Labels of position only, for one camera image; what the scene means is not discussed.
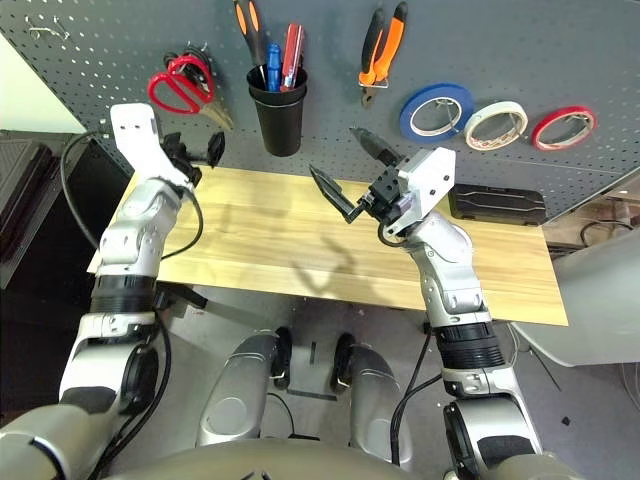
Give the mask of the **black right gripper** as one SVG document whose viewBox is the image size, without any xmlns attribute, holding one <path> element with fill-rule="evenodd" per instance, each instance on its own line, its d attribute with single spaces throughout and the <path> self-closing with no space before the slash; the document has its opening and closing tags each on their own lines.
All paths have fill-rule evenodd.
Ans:
<svg viewBox="0 0 640 480">
<path fill-rule="evenodd" d="M 349 131 L 372 158 L 384 165 L 398 165 L 403 160 L 400 153 L 374 132 L 361 127 L 351 127 Z M 313 165 L 309 166 L 309 171 L 321 194 L 347 223 L 352 223 L 361 212 L 366 212 L 380 224 L 391 225 L 407 211 L 410 204 L 409 200 L 403 200 L 397 169 L 385 169 L 369 185 L 357 205 L 343 194 L 342 188 L 325 172 Z"/>
</svg>

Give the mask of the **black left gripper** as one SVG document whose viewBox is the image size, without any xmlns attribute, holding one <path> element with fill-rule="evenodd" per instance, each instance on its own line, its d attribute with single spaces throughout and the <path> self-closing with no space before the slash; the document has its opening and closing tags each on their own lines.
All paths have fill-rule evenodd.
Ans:
<svg viewBox="0 0 640 480">
<path fill-rule="evenodd" d="M 174 132 L 165 135 L 161 146 L 172 165 L 187 177 L 193 187 L 197 187 L 202 178 L 202 171 L 192 163 L 194 157 L 181 142 L 181 133 Z M 211 168 L 219 165 L 225 151 L 225 146 L 226 139 L 224 131 L 219 131 L 210 137 L 207 144 L 207 164 Z"/>
</svg>

